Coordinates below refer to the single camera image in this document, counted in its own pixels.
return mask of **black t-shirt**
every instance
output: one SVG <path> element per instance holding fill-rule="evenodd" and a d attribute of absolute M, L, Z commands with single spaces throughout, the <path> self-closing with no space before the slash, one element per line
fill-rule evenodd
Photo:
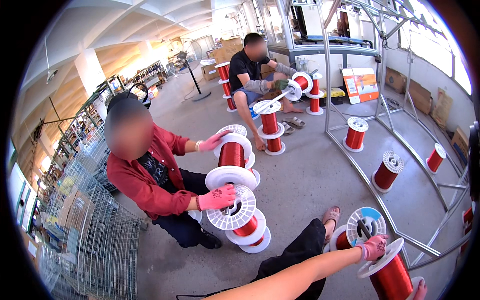
<path fill-rule="evenodd" d="M 230 60 L 230 71 L 228 72 L 231 92 L 234 92 L 243 86 L 237 76 L 238 74 L 247 73 L 250 76 L 250 79 L 259 80 L 262 65 L 268 64 L 269 61 L 270 59 L 266 56 L 261 62 L 252 61 L 248 58 L 247 54 L 245 54 L 245 49 L 237 52 Z"/>
<path fill-rule="evenodd" d="M 138 163 L 144 167 L 159 187 L 169 193 L 176 193 L 178 189 L 173 185 L 170 178 L 168 178 L 168 170 L 165 165 L 156 160 L 150 152 L 145 153 L 141 158 L 137 159 Z"/>

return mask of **blue shorts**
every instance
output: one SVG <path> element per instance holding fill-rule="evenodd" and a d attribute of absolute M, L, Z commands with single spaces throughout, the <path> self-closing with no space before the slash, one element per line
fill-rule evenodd
<path fill-rule="evenodd" d="M 269 74 L 265 80 L 267 81 L 273 81 L 273 73 Z M 241 88 L 239 88 L 238 90 L 235 90 L 233 93 L 232 93 L 232 98 L 233 98 L 233 95 L 238 92 L 238 91 L 242 91 L 245 93 L 245 95 L 247 95 L 247 105 L 250 106 L 250 104 L 252 104 L 253 102 L 257 101 L 258 98 L 261 98 L 263 97 L 262 94 L 259 94 L 259 93 L 256 93 L 256 92 L 252 92 L 252 91 L 248 91 L 246 90 L 243 86 Z"/>

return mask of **gray arm sleeve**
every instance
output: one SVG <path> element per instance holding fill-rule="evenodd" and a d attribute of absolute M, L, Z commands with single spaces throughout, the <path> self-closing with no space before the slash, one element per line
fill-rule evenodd
<path fill-rule="evenodd" d="M 287 67 L 286 65 L 281 64 L 279 62 L 276 64 L 275 71 L 283 73 L 283 74 L 288 75 L 288 76 L 292 76 L 293 74 L 295 74 L 297 72 L 297 70 L 295 70 L 291 67 Z"/>
<path fill-rule="evenodd" d="M 267 80 L 250 79 L 243 87 L 248 91 L 256 92 L 262 95 L 266 94 L 270 90 L 267 87 Z"/>

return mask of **orange poster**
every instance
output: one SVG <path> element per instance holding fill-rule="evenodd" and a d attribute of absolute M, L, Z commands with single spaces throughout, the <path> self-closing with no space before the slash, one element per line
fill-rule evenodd
<path fill-rule="evenodd" d="M 378 98 L 378 86 L 372 68 L 342 70 L 350 103 L 356 104 Z"/>

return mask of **white ceiling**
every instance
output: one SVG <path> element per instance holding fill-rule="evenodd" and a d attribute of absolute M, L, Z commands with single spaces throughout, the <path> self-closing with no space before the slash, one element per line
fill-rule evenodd
<path fill-rule="evenodd" d="M 22 82 L 15 112 L 13 142 L 22 170 L 32 158 L 29 134 L 45 121 L 72 117 L 87 100 L 73 61 L 83 49 L 94 48 L 106 77 L 140 58 L 137 45 L 150 39 L 152 47 L 211 25 L 215 13 L 236 12 L 243 0 L 74 0 L 47 29 L 50 69 L 58 69 L 46 84 L 48 73 L 44 40 L 33 51 Z M 56 126 L 45 130 L 51 141 L 59 138 Z"/>

